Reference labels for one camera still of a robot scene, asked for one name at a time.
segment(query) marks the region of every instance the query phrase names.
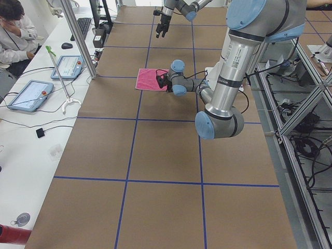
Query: sticker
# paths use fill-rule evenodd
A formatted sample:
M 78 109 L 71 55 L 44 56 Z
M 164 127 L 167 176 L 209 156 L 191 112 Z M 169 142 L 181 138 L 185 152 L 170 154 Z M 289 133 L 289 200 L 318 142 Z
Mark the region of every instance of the sticker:
M 229 45 L 225 58 L 227 66 L 232 67 L 236 70 L 241 70 L 247 53 L 247 47 L 238 46 L 233 48 L 231 45 Z

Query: hand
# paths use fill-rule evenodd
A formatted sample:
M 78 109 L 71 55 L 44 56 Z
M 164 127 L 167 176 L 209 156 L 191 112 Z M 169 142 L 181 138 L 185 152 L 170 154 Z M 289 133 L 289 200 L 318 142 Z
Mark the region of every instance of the hand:
M 15 23 L 13 21 L 8 21 L 5 19 L 1 19 L 0 25 L 7 31 L 17 35 L 18 37 L 21 37 L 21 30 L 16 27 Z
M 30 60 L 32 60 L 32 59 L 35 57 L 35 55 L 34 55 L 33 53 L 31 53 L 31 52 L 26 52 L 26 56 L 27 56 Z

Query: keyboard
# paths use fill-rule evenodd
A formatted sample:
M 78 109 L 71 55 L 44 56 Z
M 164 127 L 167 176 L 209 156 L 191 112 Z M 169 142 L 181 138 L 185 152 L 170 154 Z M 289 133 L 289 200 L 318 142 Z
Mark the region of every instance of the keyboard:
M 85 40 L 85 38 L 87 37 L 89 28 L 90 28 L 90 24 L 91 24 L 91 18 L 89 17 L 84 17 L 84 18 L 78 18 L 77 19 L 77 23 L 79 28 L 81 29 L 83 38 Z

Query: pink towel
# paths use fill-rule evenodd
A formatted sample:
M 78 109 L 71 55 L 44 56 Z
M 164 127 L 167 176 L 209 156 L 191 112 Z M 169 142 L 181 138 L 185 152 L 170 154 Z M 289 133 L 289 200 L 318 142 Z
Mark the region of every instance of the pink towel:
M 159 88 L 159 85 L 156 80 L 156 71 L 157 69 L 149 69 L 149 68 L 140 68 L 139 75 L 137 76 L 136 86 L 137 90 L 149 90 L 149 91 L 166 91 L 167 86 L 163 88 Z M 158 70 L 158 75 L 162 75 L 168 70 Z

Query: small black device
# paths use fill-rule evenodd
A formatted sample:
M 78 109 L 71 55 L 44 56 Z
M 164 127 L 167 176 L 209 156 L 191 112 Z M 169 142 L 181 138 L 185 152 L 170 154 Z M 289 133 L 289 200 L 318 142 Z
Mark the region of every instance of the small black device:
M 73 44 L 71 44 L 71 43 L 63 43 L 63 44 L 61 45 L 61 48 L 62 48 L 62 49 L 73 48 Z
M 41 138 L 41 137 L 45 136 L 45 132 L 42 128 L 37 129 L 36 133 L 37 133 L 38 138 Z
M 88 34 L 88 31 L 89 31 L 89 28 L 90 28 L 91 18 L 90 17 L 78 18 L 77 23 L 78 23 L 79 29 L 82 32 L 83 38 L 85 40 L 85 38 L 87 38 L 87 34 Z M 75 40 L 75 38 L 72 35 L 71 36 L 71 41 L 74 41 L 74 40 Z
M 95 36 L 93 39 L 93 45 L 95 48 L 104 47 L 104 42 L 106 40 L 106 31 L 104 29 L 96 29 Z

